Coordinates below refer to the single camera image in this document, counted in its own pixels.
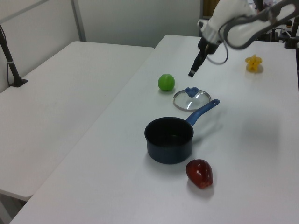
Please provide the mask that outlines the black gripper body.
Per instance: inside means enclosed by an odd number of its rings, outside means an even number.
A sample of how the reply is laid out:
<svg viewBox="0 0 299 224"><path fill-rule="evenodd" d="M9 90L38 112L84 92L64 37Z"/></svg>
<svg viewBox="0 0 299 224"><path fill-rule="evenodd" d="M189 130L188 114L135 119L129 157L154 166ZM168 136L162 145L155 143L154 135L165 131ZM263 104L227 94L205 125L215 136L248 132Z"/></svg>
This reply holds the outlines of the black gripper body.
<svg viewBox="0 0 299 224"><path fill-rule="evenodd" d="M204 55L214 54L221 44L220 41L217 41L216 43L209 42L206 38L201 37L198 48L200 49L200 52Z"/></svg>

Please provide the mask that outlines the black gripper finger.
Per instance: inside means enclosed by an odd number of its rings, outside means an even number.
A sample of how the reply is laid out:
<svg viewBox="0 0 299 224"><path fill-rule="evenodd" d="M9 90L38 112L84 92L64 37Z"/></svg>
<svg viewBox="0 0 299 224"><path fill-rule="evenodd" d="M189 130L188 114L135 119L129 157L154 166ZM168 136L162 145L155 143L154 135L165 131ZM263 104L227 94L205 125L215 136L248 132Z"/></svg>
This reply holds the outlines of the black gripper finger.
<svg viewBox="0 0 299 224"><path fill-rule="evenodd" d="M190 72L188 73L189 77L193 77L195 75L195 73L198 71L198 69L200 68L200 66L203 64L203 62L206 59L206 53L204 50L200 50L200 52L198 53L198 55L196 56L193 65L191 67Z"/></svg>

